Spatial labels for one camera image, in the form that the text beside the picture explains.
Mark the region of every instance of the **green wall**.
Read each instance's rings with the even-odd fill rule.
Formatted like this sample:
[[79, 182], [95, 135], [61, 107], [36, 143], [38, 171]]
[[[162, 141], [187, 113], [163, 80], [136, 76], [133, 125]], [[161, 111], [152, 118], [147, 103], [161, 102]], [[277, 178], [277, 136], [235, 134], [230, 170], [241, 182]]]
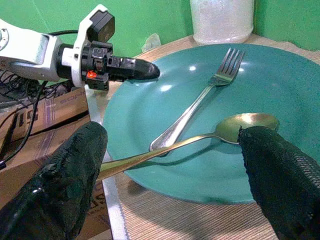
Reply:
[[254, 8], [254, 33], [320, 50], [320, 0], [255, 0]]
[[[1, 0], [0, 18], [10, 24], [49, 33], [78, 29], [80, 21], [103, 4], [115, 17], [110, 42], [114, 54], [132, 57], [153, 33], [162, 44], [193, 33], [189, 0]], [[73, 36], [62, 37], [73, 43]]]
[[[77, 29], [97, 5], [115, 16], [110, 42], [114, 54], [141, 53], [147, 37], [162, 44], [193, 33], [190, 0], [1, 0], [0, 18], [43, 33]], [[320, 50], [320, 0], [255, 0], [254, 33], [276, 41], [290, 41], [308, 50]], [[63, 36], [73, 43], [74, 35]]]

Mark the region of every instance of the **fork tines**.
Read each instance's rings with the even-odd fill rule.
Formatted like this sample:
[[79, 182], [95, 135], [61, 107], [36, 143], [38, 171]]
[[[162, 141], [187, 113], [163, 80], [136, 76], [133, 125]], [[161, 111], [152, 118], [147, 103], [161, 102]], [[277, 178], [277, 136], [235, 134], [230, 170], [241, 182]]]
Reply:
[[240, 51], [235, 48], [229, 48], [217, 72], [235, 76], [244, 55], [244, 51]]

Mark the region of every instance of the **teal plate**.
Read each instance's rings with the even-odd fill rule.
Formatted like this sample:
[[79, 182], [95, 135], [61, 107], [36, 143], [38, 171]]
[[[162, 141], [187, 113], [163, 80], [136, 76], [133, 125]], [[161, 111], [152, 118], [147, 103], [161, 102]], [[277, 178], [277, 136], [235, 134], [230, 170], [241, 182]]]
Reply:
[[[245, 51], [236, 79], [211, 90], [179, 139], [213, 132], [234, 114], [269, 113], [280, 122], [279, 134], [320, 160], [320, 66], [287, 51], [250, 44], [182, 50], [154, 62], [161, 71], [157, 80], [124, 82], [104, 116], [110, 156], [118, 160], [147, 152], [206, 87], [229, 47]], [[185, 201], [253, 201], [240, 146], [218, 139], [184, 146], [125, 174], [145, 188]]]

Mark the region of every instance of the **fork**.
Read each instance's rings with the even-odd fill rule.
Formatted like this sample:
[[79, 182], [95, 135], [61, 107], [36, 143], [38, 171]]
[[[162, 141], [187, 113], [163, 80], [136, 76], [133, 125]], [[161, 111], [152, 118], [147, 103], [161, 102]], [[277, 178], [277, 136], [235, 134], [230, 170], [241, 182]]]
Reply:
[[210, 92], [210, 90], [213, 87], [229, 85], [235, 79], [244, 54], [245, 53], [243, 51], [229, 48], [222, 60], [219, 69], [211, 77], [209, 85], [200, 93], [196, 100], [170, 127], [168, 127], [153, 142], [151, 142], [149, 146], [149, 151], [171, 146], [177, 141], [181, 132], [187, 125], [189, 119], [195, 113], [196, 109], [198, 108], [202, 100], [205, 98], [205, 96]]

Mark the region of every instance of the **fork handle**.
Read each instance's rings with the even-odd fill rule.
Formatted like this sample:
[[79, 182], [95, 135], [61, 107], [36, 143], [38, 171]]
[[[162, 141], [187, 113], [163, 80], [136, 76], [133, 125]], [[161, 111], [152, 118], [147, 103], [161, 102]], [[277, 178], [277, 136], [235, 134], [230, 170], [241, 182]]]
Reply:
[[184, 113], [170, 126], [168, 127], [160, 136], [158, 136], [149, 146], [149, 151], [156, 149], [164, 148], [174, 144], [181, 132], [187, 125], [189, 119], [197, 110], [198, 106], [205, 98], [205, 96], [210, 92], [210, 90], [217, 86], [217, 78], [215, 81], [211, 82], [196, 98], [196, 100], [184, 111]]

